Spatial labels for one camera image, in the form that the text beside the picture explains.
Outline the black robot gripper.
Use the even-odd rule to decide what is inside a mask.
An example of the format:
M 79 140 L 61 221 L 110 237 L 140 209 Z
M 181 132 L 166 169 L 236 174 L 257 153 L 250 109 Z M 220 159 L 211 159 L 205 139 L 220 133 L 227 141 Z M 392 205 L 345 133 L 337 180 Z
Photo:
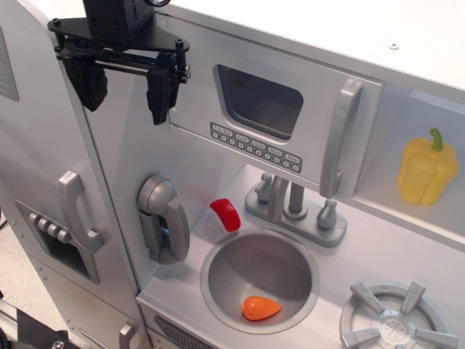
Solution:
M 85 17 L 54 18 L 47 23 L 55 33 L 59 46 L 65 38 L 89 41 L 92 46 L 124 52 L 142 50 L 176 55 L 174 70 L 185 83 L 190 77 L 185 53 L 189 44 L 157 25 L 155 12 L 168 1 L 83 1 Z M 103 68 L 92 61 L 64 57 L 68 78 L 81 104 L 96 111 L 105 99 L 108 79 Z M 176 104 L 178 75 L 167 67 L 154 67 L 147 72 L 147 104 L 153 123 L 166 122 L 169 110 Z

